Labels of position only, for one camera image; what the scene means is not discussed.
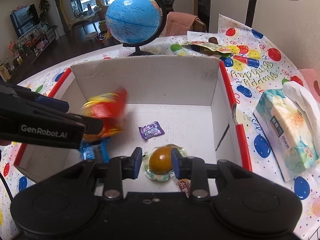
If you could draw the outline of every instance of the television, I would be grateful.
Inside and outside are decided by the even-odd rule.
[[[18,38],[22,37],[40,23],[34,4],[22,8],[19,11],[12,11],[10,18]]]

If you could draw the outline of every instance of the globe stand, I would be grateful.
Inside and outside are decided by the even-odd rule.
[[[150,55],[154,55],[151,52],[147,52],[147,51],[141,51],[140,47],[137,46],[136,47],[136,52],[130,54],[128,57],[132,57],[132,56],[150,56]]]
[[[151,52],[147,52],[147,51],[141,51],[140,50],[140,46],[144,46],[152,41],[154,41],[156,38],[158,38],[161,34],[161,32],[164,30],[164,26],[167,22],[167,10],[165,8],[164,2],[162,0],[155,0],[156,3],[158,4],[158,6],[161,8],[162,11],[162,20],[161,20],[161,24],[158,28],[158,30],[146,41],[140,42],[140,43],[124,43],[123,46],[124,47],[135,47],[136,51],[132,54],[129,55],[129,57],[132,56],[149,56],[149,55],[154,55]]]

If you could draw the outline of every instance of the floor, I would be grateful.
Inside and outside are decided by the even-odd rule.
[[[95,22],[95,25],[99,31],[98,22]],[[87,33],[95,31],[91,23],[85,25],[84,28]],[[23,75],[21,80],[24,80],[62,61],[102,48],[104,48],[104,46],[97,41],[88,41],[85,38],[82,26],[78,26],[75,29],[75,39],[73,39],[72,32],[67,32],[58,40],[51,42],[47,49],[45,49],[36,59],[33,66]]]

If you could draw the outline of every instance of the globe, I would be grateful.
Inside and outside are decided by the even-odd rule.
[[[151,38],[161,24],[155,0],[114,0],[106,12],[106,25],[118,41],[137,44]]]

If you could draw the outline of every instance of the white cardboard box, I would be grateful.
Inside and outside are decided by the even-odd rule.
[[[92,96],[118,86],[128,91],[124,132],[112,137],[109,157],[130,156],[136,147],[143,152],[174,143],[206,163],[227,159],[251,169],[242,125],[234,123],[235,98],[225,67],[219,60],[195,56],[142,56],[81,63],[68,69],[50,96],[67,101],[70,112],[80,114]],[[143,140],[138,126],[158,121],[165,135]],[[217,151],[228,124],[226,133]],[[80,162],[77,150],[24,145],[14,165],[35,182]],[[172,179],[148,179],[140,169],[136,180],[123,182],[124,193],[178,191]],[[217,194],[213,179],[211,195]]]

